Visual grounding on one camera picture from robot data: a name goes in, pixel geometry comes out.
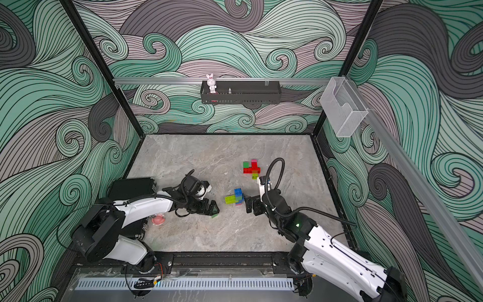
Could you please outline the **blue lego brick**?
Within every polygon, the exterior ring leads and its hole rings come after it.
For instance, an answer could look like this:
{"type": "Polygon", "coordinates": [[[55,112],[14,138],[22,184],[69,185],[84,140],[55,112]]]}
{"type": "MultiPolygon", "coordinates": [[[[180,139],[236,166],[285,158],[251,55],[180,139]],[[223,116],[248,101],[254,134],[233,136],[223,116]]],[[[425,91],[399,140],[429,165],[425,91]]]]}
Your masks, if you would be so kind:
{"type": "Polygon", "coordinates": [[[235,202],[236,203],[242,203],[244,202],[244,194],[242,192],[241,188],[237,188],[234,190],[235,193],[235,202]]]}

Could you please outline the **lime long lego brick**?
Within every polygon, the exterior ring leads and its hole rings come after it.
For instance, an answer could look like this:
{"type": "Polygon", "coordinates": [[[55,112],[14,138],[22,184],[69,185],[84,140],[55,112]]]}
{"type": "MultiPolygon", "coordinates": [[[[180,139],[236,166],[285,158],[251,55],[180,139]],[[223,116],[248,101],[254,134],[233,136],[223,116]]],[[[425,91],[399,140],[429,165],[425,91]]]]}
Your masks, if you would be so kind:
{"type": "Polygon", "coordinates": [[[225,196],[226,205],[235,204],[236,202],[237,202],[237,199],[235,195],[225,196]]]}

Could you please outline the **long red lego brick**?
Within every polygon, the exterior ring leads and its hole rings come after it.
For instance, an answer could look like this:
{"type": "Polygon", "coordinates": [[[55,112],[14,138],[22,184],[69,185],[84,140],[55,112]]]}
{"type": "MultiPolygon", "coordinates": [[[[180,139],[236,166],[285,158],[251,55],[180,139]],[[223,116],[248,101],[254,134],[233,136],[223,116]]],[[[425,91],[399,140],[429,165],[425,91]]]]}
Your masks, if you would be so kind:
{"type": "Polygon", "coordinates": [[[260,173],[261,168],[258,166],[258,164],[252,164],[250,163],[250,168],[243,168],[244,174],[253,174],[253,173],[260,173]]]}

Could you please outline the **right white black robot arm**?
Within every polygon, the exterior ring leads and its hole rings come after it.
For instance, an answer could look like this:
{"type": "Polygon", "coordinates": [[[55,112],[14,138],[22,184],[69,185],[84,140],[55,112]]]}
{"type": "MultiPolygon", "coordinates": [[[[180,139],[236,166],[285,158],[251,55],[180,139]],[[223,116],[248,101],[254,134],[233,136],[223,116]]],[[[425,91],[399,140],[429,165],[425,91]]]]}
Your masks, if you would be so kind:
{"type": "Polygon", "coordinates": [[[259,195],[246,200],[261,206],[279,235],[294,244],[288,254],[292,271],[319,276],[357,301],[407,301],[406,278],[398,268],[364,258],[304,213],[291,210],[267,177],[257,182],[259,195]]]}

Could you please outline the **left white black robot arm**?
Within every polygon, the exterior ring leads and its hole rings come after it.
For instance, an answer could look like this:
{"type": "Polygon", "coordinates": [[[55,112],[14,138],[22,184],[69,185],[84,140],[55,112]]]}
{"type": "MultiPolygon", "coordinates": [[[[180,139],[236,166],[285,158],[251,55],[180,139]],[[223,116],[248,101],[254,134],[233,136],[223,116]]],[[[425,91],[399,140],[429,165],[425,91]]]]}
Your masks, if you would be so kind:
{"type": "Polygon", "coordinates": [[[149,273],[157,264],[154,251],[140,239],[122,234],[123,229],[150,216],[187,211],[187,215],[214,216],[220,213],[216,201],[206,195],[211,191],[207,181],[189,171],[176,186],[156,193],[112,200],[103,198],[94,204],[71,232],[75,248],[88,262],[103,259],[119,260],[149,273]]]}

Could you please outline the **pink toy figure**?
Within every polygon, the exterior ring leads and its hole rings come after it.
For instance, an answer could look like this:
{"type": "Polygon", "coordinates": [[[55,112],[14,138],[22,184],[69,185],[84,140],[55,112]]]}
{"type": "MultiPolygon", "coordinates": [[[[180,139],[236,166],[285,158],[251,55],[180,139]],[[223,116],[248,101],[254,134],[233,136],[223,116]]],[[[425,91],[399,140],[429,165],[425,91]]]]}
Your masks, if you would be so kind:
{"type": "Polygon", "coordinates": [[[165,216],[163,214],[158,214],[155,217],[153,217],[152,224],[155,226],[159,226],[165,223],[165,221],[166,221],[165,216]]]}

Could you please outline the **black box on table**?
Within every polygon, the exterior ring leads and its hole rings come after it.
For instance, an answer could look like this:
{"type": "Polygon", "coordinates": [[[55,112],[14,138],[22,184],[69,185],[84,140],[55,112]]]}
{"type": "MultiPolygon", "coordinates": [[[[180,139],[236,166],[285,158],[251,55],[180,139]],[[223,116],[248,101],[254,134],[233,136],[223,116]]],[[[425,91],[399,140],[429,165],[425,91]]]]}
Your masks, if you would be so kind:
{"type": "Polygon", "coordinates": [[[111,185],[107,198],[111,201],[126,201],[139,196],[153,195],[155,191],[155,179],[150,177],[118,179],[111,185]]]}

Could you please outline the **white pink bunny figurine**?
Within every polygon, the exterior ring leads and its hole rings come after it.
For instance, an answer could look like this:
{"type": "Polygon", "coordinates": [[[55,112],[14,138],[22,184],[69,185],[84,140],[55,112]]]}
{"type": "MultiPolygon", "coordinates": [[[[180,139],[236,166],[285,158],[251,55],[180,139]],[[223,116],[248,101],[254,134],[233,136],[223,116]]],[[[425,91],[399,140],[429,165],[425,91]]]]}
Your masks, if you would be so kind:
{"type": "Polygon", "coordinates": [[[213,74],[207,74],[207,85],[210,91],[210,94],[216,94],[216,79],[214,78],[213,74]]]}

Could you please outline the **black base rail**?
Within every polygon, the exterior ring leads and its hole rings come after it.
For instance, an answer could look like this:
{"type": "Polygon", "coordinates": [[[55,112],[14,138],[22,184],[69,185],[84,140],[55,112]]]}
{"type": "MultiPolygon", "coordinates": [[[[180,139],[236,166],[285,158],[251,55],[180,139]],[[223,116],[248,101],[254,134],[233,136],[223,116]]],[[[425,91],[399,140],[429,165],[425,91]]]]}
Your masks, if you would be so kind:
{"type": "Polygon", "coordinates": [[[269,273],[307,275],[288,252],[156,252],[152,274],[183,269],[259,269],[269,273]]]}

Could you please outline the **black wall shelf tray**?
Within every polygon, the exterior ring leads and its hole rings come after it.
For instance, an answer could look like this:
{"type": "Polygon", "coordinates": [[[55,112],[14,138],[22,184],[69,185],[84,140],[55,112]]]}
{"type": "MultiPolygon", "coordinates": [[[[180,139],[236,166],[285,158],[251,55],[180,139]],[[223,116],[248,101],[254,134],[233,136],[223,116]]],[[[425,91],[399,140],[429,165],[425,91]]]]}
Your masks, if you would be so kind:
{"type": "Polygon", "coordinates": [[[216,94],[210,94],[206,81],[200,94],[204,104],[278,104],[282,91],[279,82],[216,82],[216,94]]]}

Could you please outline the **clear plastic wall bin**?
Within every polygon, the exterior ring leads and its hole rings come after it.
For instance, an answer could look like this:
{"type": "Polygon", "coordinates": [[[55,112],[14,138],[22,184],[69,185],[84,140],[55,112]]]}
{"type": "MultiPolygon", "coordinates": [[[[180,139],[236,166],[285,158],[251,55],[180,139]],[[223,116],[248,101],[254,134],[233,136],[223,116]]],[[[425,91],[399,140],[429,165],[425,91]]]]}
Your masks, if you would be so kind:
{"type": "Polygon", "coordinates": [[[351,137],[368,114],[357,85],[346,77],[332,77],[320,103],[336,137],[351,137]]]}

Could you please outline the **aluminium rail right wall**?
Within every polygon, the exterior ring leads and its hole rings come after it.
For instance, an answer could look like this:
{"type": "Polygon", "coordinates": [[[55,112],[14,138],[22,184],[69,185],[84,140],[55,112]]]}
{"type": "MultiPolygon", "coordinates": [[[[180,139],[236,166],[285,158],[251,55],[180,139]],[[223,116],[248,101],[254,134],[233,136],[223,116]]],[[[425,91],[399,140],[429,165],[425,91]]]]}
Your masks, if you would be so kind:
{"type": "Polygon", "coordinates": [[[367,123],[372,126],[416,197],[424,204],[428,214],[432,216],[442,234],[445,235],[452,249],[465,266],[466,271],[471,275],[478,288],[482,290],[482,254],[401,146],[402,140],[399,136],[403,131],[397,122],[397,114],[393,112],[388,101],[382,106],[374,106],[369,101],[369,95],[361,90],[360,86],[356,85],[351,78],[347,78],[347,80],[356,93],[357,99],[366,109],[367,123]]]}

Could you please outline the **aluminium rail wall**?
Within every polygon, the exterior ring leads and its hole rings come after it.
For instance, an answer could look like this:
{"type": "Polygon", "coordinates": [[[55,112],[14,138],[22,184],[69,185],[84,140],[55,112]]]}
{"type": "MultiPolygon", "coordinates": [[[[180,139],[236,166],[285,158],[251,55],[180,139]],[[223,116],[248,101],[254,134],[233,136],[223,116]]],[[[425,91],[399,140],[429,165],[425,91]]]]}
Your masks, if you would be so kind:
{"type": "Polygon", "coordinates": [[[424,204],[428,214],[432,216],[442,234],[445,235],[452,249],[465,266],[466,271],[471,275],[478,288],[482,290],[482,254],[401,146],[402,140],[399,136],[403,131],[397,122],[397,114],[393,112],[388,101],[382,106],[374,106],[369,101],[369,95],[361,90],[360,86],[356,85],[351,78],[347,78],[347,80],[356,93],[357,99],[366,109],[367,123],[372,126],[416,197],[424,204]]]}
{"type": "MultiPolygon", "coordinates": [[[[176,77],[122,77],[114,78],[113,82],[120,85],[198,85],[206,78],[176,78],[176,77]]],[[[216,78],[222,82],[279,82],[282,86],[322,86],[329,83],[330,78],[216,78]]]]}

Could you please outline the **aluminium rail back wall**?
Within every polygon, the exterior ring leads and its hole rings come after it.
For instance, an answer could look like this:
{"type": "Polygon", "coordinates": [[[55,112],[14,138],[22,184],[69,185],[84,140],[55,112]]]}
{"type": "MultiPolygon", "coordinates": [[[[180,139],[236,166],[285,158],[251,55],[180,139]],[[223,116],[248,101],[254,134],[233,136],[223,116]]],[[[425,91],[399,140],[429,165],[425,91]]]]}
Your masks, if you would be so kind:
{"type": "MultiPolygon", "coordinates": [[[[113,82],[120,85],[198,85],[206,78],[176,78],[176,77],[122,77],[114,78],[113,82]]],[[[322,86],[329,83],[330,78],[216,78],[222,82],[279,82],[282,86],[322,86]]]]}

